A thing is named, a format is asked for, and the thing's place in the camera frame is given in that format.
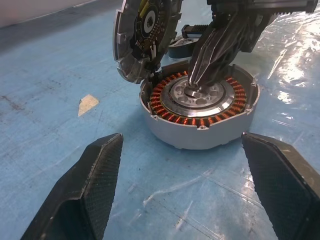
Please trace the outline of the black silver motor rotor disc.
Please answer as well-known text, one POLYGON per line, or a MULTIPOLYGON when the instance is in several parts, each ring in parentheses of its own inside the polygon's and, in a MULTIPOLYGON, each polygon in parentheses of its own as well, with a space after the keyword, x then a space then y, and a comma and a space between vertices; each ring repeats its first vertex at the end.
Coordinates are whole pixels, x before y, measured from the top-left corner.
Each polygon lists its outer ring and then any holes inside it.
POLYGON ((168 46, 168 55, 172 59, 189 58, 193 54, 195 44, 194 39, 183 38, 183 36, 180 35, 168 46))

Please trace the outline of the round motor cover circuit board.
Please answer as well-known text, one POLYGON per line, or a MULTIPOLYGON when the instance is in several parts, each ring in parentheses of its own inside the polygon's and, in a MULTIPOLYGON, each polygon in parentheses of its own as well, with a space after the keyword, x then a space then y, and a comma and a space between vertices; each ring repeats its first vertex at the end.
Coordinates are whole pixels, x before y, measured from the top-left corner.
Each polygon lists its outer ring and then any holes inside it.
POLYGON ((183 0, 123 0, 116 10, 113 56, 120 76, 140 84, 161 66, 175 39, 183 0))

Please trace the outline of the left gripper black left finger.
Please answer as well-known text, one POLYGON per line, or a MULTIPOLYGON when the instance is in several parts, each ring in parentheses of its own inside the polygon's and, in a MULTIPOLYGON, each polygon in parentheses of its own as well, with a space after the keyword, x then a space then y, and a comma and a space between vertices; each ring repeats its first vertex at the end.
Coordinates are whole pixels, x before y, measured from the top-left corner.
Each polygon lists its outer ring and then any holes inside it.
POLYGON ((123 142, 114 133, 89 144, 55 183, 21 240, 103 240, 123 142))

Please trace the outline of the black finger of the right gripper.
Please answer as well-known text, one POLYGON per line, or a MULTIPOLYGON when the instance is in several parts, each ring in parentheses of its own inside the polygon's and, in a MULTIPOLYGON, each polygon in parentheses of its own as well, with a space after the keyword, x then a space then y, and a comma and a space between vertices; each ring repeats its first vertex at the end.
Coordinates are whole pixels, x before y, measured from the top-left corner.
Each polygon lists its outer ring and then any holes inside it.
POLYGON ((230 64, 235 45, 234 18, 218 14, 202 33, 189 63, 190 85, 212 85, 230 64))
POLYGON ((225 68, 234 60, 247 40, 251 20, 249 17, 217 19, 208 37, 202 60, 202 85, 212 86, 222 77, 225 68))

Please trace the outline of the grey motor housing copper windings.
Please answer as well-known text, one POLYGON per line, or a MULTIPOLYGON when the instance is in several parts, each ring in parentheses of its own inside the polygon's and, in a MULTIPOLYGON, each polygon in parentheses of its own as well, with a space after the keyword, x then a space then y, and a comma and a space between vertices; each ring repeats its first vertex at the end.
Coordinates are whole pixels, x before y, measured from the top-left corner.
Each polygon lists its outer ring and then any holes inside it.
POLYGON ((256 79, 239 65, 198 95, 187 93, 187 61, 165 66, 146 78, 139 93, 146 125, 178 149, 207 150, 247 131, 260 97, 256 79))

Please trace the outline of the small beige tape piece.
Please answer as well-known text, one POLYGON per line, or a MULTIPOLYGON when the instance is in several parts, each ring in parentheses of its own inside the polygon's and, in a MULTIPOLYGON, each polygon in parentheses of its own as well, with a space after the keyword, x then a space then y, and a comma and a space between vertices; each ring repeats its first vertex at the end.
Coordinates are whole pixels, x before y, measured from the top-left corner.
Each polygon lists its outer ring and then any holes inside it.
POLYGON ((92 96, 91 94, 87 94, 83 98, 80 99, 79 105, 78 105, 78 116, 82 116, 86 112, 88 112, 90 109, 94 108, 96 105, 99 104, 99 100, 92 96))

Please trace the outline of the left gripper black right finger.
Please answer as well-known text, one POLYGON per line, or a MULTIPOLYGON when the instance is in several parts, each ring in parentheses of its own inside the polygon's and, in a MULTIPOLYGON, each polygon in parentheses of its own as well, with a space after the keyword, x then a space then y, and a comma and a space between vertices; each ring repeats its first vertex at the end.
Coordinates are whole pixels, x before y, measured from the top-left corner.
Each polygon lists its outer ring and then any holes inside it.
POLYGON ((320 240, 320 174, 288 143, 251 132, 241 139, 278 240, 320 240))

